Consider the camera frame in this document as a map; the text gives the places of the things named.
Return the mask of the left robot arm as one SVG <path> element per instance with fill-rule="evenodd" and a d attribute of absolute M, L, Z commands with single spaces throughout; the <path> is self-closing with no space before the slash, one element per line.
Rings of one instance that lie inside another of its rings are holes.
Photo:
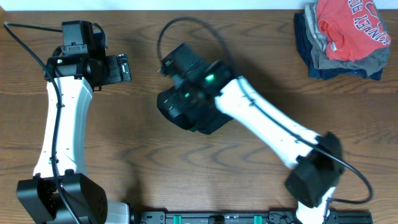
<path fill-rule="evenodd" d="M 131 80 L 124 54 L 52 56 L 44 143 L 31 179 L 17 198 L 35 223 L 130 223 L 129 205 L 108 200 L 87 176 L 85 131 L 94 89 Z"/>

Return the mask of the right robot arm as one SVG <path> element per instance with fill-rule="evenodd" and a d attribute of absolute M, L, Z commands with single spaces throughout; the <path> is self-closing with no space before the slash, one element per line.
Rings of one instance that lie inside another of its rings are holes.
<path fill-rule="evenodd" d="M 223 62 L 163 62 L 174 87 L 158 95 L 159 111 L 188 131 L 211 134 L 232 119 L 267 144 L 291 170 L 285 187 L 297 200 L 300 223 L 325 223 L 344 168 L 339 139 L 305 128 L 263 98 Z"/>

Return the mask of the black t-shirt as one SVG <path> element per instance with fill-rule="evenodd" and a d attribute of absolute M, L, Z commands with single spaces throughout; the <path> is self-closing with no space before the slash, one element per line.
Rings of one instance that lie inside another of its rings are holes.
<path fill-rule="evenodd" d="M 211 134 L 232 120 L 220 112 L 210 96 L 189 85 L 172 87 L 157 95 L 157 108 L 171 123 L 186 131 Z"/>

